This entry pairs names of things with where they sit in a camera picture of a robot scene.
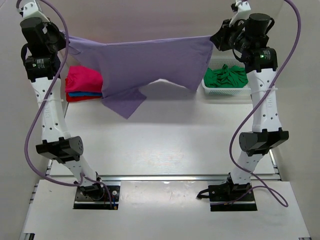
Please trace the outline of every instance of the red cloth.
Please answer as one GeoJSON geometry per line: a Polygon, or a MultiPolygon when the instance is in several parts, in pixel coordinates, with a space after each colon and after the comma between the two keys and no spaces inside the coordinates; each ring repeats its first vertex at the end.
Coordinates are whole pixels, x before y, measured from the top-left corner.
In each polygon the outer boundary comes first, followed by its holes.
{"type": "Polygon", "coordinates": [[[84,66],[71,66],[67,78],[66,93],[101,93],[103,78],[99,72],[93,69],[84,66]]]}
{"type": "MultiPolygon", "coordinates": [[[[68,78],[65,79],[65,85],[67,86],[69,83],[68,78]]],[[[89,100],[89,99],[100,99],[100,96],[69,96],[69,94],[66,92],[66,101],[69,103],[72,102],[79,102],[79,101],[84,101],[84,100],[89,100]]]]}

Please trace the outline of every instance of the pink cloth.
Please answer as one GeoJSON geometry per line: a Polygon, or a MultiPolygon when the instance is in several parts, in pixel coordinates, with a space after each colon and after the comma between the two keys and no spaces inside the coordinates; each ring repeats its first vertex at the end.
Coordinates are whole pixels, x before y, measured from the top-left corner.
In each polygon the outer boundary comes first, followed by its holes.
{"type": "Polygon", "coordinates": [[[101,93],[103,78],[99,72],[93,69],[84,66],[71,66],[67,78],[66,93],[101,93]]]}

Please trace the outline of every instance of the plastic basket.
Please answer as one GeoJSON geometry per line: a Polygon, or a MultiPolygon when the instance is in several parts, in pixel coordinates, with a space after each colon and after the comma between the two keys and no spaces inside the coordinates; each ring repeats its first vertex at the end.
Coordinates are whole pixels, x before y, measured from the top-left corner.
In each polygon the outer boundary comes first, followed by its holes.
{"type": "MultiPolygon", "coordinates": [[[[227,64],[230,68],[232,66],[239,66],[244,68],[245,65],[238,60],[236,60],[233,56],[220,56],[220,57],[212,57],[209,63],[209,68],[212,70],[222,69],[224,64],[227,64]]],[[[218,96],[250,96],[251,89],[248,85],[243,88],[211,88],[206,87],[205,81],[202,79],[202,87],[204,88],[204,92],[206,95],[218,95],[218,96]]]]}

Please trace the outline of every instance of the purple cloth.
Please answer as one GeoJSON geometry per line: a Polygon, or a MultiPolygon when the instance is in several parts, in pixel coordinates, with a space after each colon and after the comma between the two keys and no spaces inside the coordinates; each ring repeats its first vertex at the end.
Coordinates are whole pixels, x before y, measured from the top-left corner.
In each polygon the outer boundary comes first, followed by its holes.
{"type": "Polygon", "coordinates": [[[196,91],[209,65],[209,36],[128,43],[70,37],[69,54],[103,77],[102,103],[128,119],[146,99],[139,87],[165,79],[196,91]]]}

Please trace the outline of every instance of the green cloth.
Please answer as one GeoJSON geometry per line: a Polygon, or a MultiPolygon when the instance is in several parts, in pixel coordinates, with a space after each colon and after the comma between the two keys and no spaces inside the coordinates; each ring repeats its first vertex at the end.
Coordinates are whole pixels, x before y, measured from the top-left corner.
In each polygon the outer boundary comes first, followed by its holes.
{"type": "Polygon", "coordinates": [[[226,64],[222,69],[208,68],[203,79],[207,88],[243,88],[248,84],[247,74],[243,67],[228,68],[226,64]]]}

